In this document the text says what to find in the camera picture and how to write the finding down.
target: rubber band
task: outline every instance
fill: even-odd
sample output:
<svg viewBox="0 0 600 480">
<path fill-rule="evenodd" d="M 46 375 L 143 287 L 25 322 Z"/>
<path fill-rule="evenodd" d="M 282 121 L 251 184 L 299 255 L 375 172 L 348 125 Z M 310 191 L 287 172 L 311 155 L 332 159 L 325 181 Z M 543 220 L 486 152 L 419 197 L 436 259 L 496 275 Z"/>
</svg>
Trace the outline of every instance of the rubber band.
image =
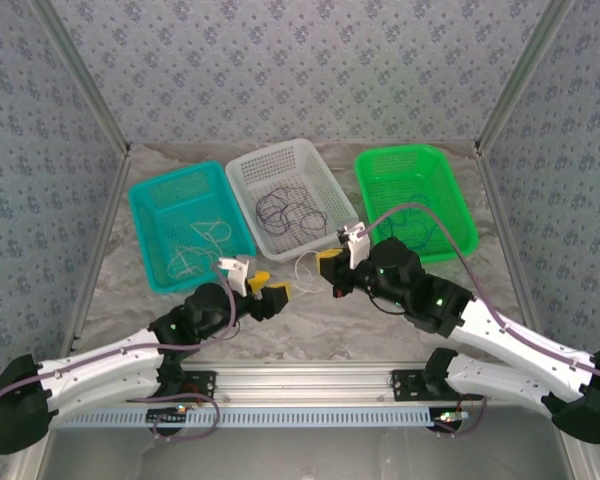
<svg viewBox="0 0 600 480">
<path fill-rule="evenodd" d="M 426 195 L 422 195 L 422 194 L 415 194 L 412 195 L 409 198 L 409 203 L 420 203 L 422 205 L 424 205 L 425 207 L 429 206 L 429 199 L 427 198 Z M 410 243 L 409 241 L 405 241 L 403 240 L 404 244 L 411 250 L 422 250 L 424 248 L 427 247 L 427 245 L 429 244 L 429 241 L 431 240 L 431 237 L 433 237 L 433 234 L 436 231 L 436 224 L 434 223 L 433 226 L 429 227 L 427 226 L 428 222 L 425 222 L 423 220 L 414 220 L 413 217 L 414 216 L 418 216 L 421 215 L 422 212 L 418 211 L 418 210 L 402 210 L 400 212 L 398 212 L 397 215 L 394 215 L 394 218 L 389 218 L 387 217 L 386 219 L 384 219 L 383 222 L 381 222 L 378 227 L 380 228 L 381 234 L 386 236 L 386 231 L 385 228 L 387 228 L 387 223 L 388 223 L 388 228 L 389 230 L 389 237 L 396 237 L 395 234 L 395 230 L 399 230 L 399 227 L 413 227 L 413 226 L 419 226 L 422 227 L 423 229 L 423 240 L 417 244 L 414 243 Z"/>
<path fill-rule="evenodd" d="M 307 293 L 320 293 L 320 292 L 323 292 L 325 289 L 325 285 L 326 285 L 327 281 L 324 278 L 319 277 L 322 280 L 322 282 L 320 284 L 320 287 L 316 287 L 313 282 L 314 275 L 313 275 L 313 273 L 311 273 L 311 270 L 309 270 L 309 268 L 306 267 L 305 265 L 300 264 L 300 260 L 302 260 L 302 258 L 305 255 L 308 255 L 309 253 L 318 255 L 319 252 L 316 252 L 315 250 L 307 250 L 306 252 L 303 252 L 302 255 L 300 255 L 296 259 L 296 263 L 293 267 L 293 271 L 296 275 L 296 280 L 297 280 L 297 282 L 293 282 L 293 286 L 296 289 L 300 290 L 300 292 L 302 292 L 299 295 L 294 295 L 294 297 L 301 297 Z M 300 278 L 300 274 L 298 273 L 298 269 L 300 269 L 300 268 L 304 269 L 304 271 L 307 273 L 307 276 L 309 277 L 308 280 L 303 280 Z"/>
<path fill-rule="evenodd" d="M 167 265 L 167 275 L 180 280 L 182 277 L 200 277 L 211 272 L 211 266 L 223 255 L 222 242 L 231 238 L 231 225 L 216 220 L 214 222 L 196 222 L 189 225 L 207 244 L 201 246 L 179 245 Z"/>
<path fill-rule="evenodd" d="M 256 202 L 256 223 L 271 237 L 293 237 L 304 245 L 327 234 L 327 213 L 309 205 L 304 187 L 278 187 Z"/>
</svg>

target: white string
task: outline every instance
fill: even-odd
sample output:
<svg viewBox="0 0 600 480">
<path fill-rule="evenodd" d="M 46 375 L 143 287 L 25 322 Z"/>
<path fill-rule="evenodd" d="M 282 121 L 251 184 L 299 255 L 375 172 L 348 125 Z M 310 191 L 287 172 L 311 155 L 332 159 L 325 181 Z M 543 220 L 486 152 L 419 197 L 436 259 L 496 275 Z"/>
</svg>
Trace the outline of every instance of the white string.
<svg viewBox="0 0 600 480">
<path fill-rule="evenodd" d="M 315 250 L 307 250 L 306 252 L 302 253 L 302 255 L 300 255 L 296 259 L 296 263 L 293 268 L 293 271 L 296 275 L 297 282 L 293 282 L 293 286 L 295 288 L 297 288 L 298 290 L 300 290 L 302 293 L 299 295 L 295 295 L 295 297 L 301 297 L 307 293 L 320 293 L 320 292 L 324 291 L 325 285 L 327 284 L 327 281 L 324 278 L 320 277 L 322 282 L 320 282 L 319 287 L 316 286 L 313 281 L 314 275 L 313 275 L 313 273 L 311 273 L 311 270 L 309 270 L 309 268 L 307 268 L 305 265 L 300 265 L 300 260 L 302 260 L 302 258 L 309 253 L 318 255 L 318 253 L 320 253 L 320 252 L 316 252 Z M 304 271 L 306 272 L 306 277 L 308 277 L 308 278 L 305 277 L 304 280 L 302 278 L 300 278 L 300 273 L 298 272 L 299 269 L 304 269 Z"/>
<path fill-rule="evenodd" d="M 213 249 L 202 247 L 188 247 L 179 245 L 176 247 L 175 256 L 167 265 L 167 275 L 173 279 L 180 279 L 184 276 L 202 276 L 211 271 L 211 265 L 222 255 L 222 248 L 219 243 L 225 242 L 231 238 L 231 225 L 217 220 L 215 222 L 197 222 L 192 223 L 190 227 L 201 238 L 213 245 Z M 226 235 L 214 237 L 214 230 L 225 229 Z"/>
</svg>

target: green plastic basket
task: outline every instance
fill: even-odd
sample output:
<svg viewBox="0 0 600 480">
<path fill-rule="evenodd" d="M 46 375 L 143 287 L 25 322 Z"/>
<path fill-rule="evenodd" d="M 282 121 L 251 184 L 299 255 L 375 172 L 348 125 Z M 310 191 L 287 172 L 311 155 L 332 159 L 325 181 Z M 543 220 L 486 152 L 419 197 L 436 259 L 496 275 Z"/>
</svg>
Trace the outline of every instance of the green plastic basket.
<svg viewBox="0 0 600 480">
<path fill-rule="evenodd" d="M 449 162 L 437 148 L 405 145 L 367 150 L 356 159 L 356 176 L 370 223 L 402 203 L 422 203 L 440 217 L 464 255 L 478 246 L 467 204 Z M 416 251 L 423 263 L 456 257 L 444 234 L 421 210 L 393 214 L 373 230 L 371 238 L 378 243 L 391 235 Z"/>
</svg>

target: teal plastic basket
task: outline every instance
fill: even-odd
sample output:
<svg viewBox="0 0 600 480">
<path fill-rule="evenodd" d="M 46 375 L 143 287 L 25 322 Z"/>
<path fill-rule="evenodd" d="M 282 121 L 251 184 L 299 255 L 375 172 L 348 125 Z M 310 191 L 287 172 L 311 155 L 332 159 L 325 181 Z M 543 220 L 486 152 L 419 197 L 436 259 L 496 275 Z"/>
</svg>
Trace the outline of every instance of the teal plastic basket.
<svg viewBox="0 0 600 480">
<path fill-rule="evenodd" d="M 156 293 L 213 281 L 218 257 L 256 248 L 222 166 L 200 163 L 154 177 L 129 191 L 149 286 Z"/>
</svg>

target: white plastic basket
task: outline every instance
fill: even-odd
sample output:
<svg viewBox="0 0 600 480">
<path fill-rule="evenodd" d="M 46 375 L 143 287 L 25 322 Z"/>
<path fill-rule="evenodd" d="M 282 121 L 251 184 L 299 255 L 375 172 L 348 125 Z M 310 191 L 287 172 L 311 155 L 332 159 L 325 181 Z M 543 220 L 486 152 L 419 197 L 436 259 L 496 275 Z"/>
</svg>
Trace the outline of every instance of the white plastic basket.
<svg viewBox="0 0 600 480">
<path fill-rule="evenodd" d="M 336 229 L 358 219 L 351 202 L 308 140 L 290 140 L 243 155 L 229 162 L 226 173 L 258 247 L 271 260 L 284 262 L 307 250 L 337 245 Z M 265 229 L 262 206 L 278 202 L 278 195 L 291 204 L 284 217 L 290 223 L 284 228 L 265 224 Z M 263 198 L 258 218 L 256 205 Z M 274 211 L 272 208 L 267 207 L 266 211 Z M 326 224 L 324 216 L 316 211 L 326 214 Z"/>
</svg>

